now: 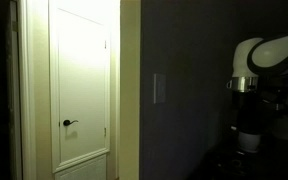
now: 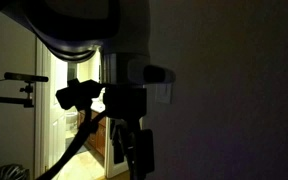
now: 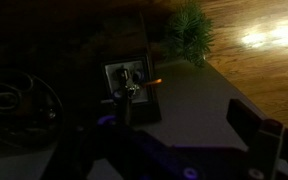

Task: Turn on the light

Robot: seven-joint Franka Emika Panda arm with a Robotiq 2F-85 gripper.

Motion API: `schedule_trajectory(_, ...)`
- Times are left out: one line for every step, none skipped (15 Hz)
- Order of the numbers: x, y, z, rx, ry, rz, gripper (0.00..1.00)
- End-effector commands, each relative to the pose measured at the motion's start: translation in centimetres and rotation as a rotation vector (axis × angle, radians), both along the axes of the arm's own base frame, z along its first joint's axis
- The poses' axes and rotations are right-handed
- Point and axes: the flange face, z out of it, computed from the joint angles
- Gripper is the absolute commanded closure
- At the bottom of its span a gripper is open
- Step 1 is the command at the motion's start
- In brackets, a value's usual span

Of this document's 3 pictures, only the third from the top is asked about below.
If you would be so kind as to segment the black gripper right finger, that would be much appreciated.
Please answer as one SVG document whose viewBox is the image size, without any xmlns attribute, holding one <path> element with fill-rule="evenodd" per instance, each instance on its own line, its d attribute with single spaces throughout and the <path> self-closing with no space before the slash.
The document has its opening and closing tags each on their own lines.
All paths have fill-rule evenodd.
<svg viewBox="0 0 288 180">
<path fill-rule="evenodd" d="M 247 146 L 250 157 L 279 157 L 284 126 L 273 119 L 262 119 L 239 99 L 229 101 L 226 119 Z"/>
</svg>

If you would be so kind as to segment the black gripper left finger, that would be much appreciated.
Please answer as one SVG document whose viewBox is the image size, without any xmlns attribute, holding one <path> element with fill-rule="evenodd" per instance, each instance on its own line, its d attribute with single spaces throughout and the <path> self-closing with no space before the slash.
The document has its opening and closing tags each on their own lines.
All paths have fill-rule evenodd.
<svg viewBox="0 0 288 180">
<path fill-rule="evenodd" d="M 103 100 L 103 103 L 115 103 L 116 111 L 114 115 L 105 115 L 99 118 L 98 124 L 128 124 L 131 120 L 131 105 L 132 100 L 129 98 L 129 89 L 127 80 L 129 79 L 128 70 L 119 68 L 115 71 L 119 85 L 120 97 L 111 96 L 110 99 Z"/>
</svg>

